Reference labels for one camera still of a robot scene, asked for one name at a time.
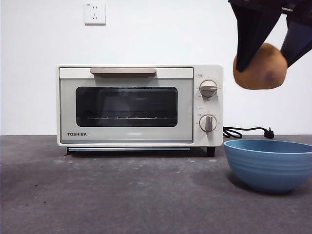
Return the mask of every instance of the potato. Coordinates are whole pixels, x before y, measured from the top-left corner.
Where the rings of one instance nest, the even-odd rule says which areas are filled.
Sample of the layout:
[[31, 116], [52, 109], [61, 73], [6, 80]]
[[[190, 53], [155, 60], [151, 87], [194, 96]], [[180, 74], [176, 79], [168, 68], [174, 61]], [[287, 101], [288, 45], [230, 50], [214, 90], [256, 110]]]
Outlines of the potato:
[[234, 78], [245, 89], [273, 89], [285, 80], [287, 61], [271, 44], [264, 43], [243, 72], [236, 70], [236, 59], [237, 56], [233, 63]]

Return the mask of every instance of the toaster oven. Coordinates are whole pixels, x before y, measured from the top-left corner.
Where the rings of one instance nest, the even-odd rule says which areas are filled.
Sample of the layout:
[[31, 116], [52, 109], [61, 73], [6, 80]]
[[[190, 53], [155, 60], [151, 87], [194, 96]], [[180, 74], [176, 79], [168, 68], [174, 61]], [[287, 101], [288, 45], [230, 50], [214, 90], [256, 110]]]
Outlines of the toaster oven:
[[68, 152], [219, 146], [219, 65], [59, 65], [57, 143]]

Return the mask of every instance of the timer knob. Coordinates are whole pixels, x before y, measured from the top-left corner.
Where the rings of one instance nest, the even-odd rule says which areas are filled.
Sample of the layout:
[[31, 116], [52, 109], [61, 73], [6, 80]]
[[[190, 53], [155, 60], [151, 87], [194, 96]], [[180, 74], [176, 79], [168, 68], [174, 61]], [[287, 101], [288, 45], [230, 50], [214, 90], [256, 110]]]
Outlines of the timer knob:
[[200, 119], [199, 126], [204, 132], [210, 133], [216, 128], [216, 119], [211, 115], [205, 115]]

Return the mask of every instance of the oven door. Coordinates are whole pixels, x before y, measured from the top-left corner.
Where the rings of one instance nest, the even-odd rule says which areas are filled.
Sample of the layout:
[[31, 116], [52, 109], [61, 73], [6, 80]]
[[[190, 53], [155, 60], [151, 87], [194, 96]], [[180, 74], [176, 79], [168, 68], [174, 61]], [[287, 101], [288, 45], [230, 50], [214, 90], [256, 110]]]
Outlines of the oven door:
[[60, 71], [61, 143], [192, 143], [193, 69], [154, 70]]

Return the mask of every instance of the concrete surface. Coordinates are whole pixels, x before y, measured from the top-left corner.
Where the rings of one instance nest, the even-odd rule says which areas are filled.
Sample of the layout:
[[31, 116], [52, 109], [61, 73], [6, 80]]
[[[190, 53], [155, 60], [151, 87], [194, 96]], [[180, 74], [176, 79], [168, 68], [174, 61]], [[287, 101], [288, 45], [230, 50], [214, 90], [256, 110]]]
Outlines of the concrete surface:
[[285, 195], [255, 192], [223, 146], [215, 158], [202, 149], [65, 153], [55, 136], [1, 137], [2, 234], [312, 232], [311, 179]]

